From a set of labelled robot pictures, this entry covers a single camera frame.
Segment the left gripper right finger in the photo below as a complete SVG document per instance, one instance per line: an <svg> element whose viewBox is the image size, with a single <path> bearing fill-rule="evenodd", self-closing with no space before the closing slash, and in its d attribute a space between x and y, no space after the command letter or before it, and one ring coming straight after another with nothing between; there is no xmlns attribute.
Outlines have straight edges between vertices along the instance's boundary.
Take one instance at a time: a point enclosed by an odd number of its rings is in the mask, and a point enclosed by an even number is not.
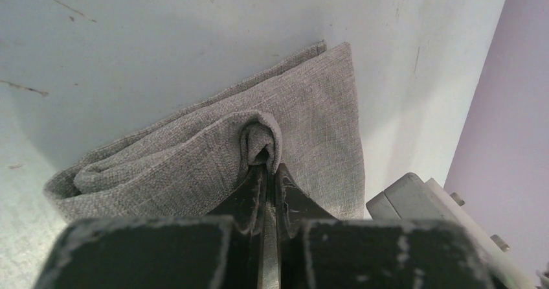
<svg viewBox="0 0 549 289"><path fill-rule="evenodd" d="M339 220L280 165L281 288L496 288L464 228L445 220Z"/></svg>

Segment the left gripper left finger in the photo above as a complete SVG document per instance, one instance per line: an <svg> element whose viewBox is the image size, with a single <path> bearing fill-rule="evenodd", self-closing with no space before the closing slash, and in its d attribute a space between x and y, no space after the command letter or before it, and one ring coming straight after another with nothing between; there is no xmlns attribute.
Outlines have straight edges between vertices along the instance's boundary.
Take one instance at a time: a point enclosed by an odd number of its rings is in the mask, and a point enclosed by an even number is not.
<svg viewBox="0 0 549 289"><path fill-rule="evenodd" d="M52 247L36 288L261 288L267 169L202 217L88 218Z"/></svg>

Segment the grey cloth napkin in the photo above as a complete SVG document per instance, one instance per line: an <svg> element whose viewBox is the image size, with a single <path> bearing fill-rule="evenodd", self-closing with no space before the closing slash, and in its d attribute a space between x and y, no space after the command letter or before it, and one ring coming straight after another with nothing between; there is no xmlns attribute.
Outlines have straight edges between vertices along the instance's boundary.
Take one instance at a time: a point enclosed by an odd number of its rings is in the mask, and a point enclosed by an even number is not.
<svg viewBox="0 0 549 289"><path fill-rule="evenodd" d="M285 165L338 218L364 214L352 49L316 43L270 69L56 173L44 194L63 219L201 216L256 165Z"/></svg>

